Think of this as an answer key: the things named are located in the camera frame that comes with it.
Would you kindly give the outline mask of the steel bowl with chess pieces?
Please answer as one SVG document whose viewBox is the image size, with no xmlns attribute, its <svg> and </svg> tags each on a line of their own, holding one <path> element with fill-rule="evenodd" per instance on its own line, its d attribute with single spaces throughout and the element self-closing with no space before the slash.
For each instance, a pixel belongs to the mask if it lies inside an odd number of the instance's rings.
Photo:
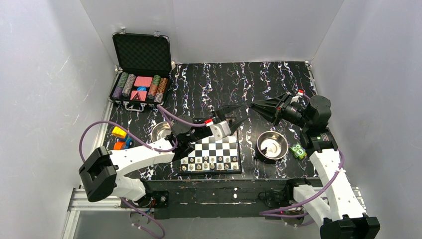
<svg viewBox="0 0 422 239">
<path fill-rule="evenodd" d="M 288 154 L 287 139 L 275 131 L 261 133 L 256 141 L 258 154 L 270 160 L 280 160 Z"/>
</svg>

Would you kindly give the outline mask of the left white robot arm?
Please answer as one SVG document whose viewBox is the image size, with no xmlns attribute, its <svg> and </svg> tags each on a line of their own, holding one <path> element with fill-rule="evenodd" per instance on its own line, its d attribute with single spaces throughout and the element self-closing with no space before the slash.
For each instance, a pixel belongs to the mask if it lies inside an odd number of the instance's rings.
<svg viewBox="0 0 422 239">
<path fill-rule="evenodd" d="M 109 196 L 139 201 L 151 190 L 146 181 L 129 178 L 127 174 L 155 164 L 181 160 L 194 151 L 194 143 L 203 138 L 212 136 L 221 140 L 232 136 L 247 118 L 230 122 L 226 114 L 239 108 L 239 105 L 223 106 L 213 111 L 209 118 L 194 122 L 189 115 L 178 117 L 158 105 L 157 109 L 170 125 L 170 135 L 147 144 L 124 128 L 123 131 L 138 141 L 139 146 L 110 151 L 100 146 L 88 158 L 82 159 L 79 176 L 88 201 L 98 202 Z"/>
</svg>

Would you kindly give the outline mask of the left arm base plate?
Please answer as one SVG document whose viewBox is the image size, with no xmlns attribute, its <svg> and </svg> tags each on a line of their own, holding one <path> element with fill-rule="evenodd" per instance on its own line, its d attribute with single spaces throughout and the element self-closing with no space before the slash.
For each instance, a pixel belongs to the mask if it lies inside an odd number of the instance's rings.
<svg viewBox="0 0 422 239">
<path fill-rule="evenodd" d="M 136 208 L 161 209 L 169 207 L 168 191 L 153 191 L 143 188 L 114 189 L 113 196 L 122 198 L 123 202 Z"/>
</svg>

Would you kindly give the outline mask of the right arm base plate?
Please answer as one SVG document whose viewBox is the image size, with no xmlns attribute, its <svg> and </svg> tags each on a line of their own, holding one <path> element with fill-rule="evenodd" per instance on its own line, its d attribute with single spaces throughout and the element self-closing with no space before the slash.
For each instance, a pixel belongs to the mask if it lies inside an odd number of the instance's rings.
<svg viewBox="0 0 422 239">
<path fill-rule="evenodd" d="M 256 193 L 255 199 L 256 201 L 262 202 L 266 207 L 270 209 L 286 207 L 304 201 L 304 199 L 299 199 L 299 201 L 294 200 L 293 192 L 294 190 L 289 191 L 284 189 L 271 189 Z"/>
</svg>

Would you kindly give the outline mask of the black and white chessboard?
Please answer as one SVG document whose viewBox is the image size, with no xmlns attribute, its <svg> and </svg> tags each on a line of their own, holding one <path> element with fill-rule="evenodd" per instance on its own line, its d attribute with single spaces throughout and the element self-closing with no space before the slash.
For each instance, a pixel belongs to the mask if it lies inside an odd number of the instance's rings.
<svg viewBox="0 0 422 239">
<path fill-rule="evenodd" d="M 216 140 L 213 136 L 197 141 L 195 149 L 180 161 L 180 173 L 240 174 L 242 172 L 238 135 Z"/>
</svg>

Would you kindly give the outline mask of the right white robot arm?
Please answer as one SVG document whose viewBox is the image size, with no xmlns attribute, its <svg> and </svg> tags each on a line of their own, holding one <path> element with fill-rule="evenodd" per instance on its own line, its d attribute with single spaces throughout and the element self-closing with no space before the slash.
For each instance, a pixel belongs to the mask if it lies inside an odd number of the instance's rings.
<svg viewBox="0 0 422 239">
<path fill-rule="evenodd" d="M 285 191 L 294 204 L 260 212 L 266 217 L 286 217 L 286 211 L 303 207 L 319 226 L 322 239 L 373 239 L 380 230 L 377 217 L 367 215 L 343 169 L 343 153 L 328 128 L 331 117 L 329 99 L 302 92 L 295 96 L 255 101 L 250 108 L 277 125 L 285 120 L 301 128 L 300 142 L 318 172 L 323 187 L 316 192 L 305 179 L 291 179 Z"/>
</svg>

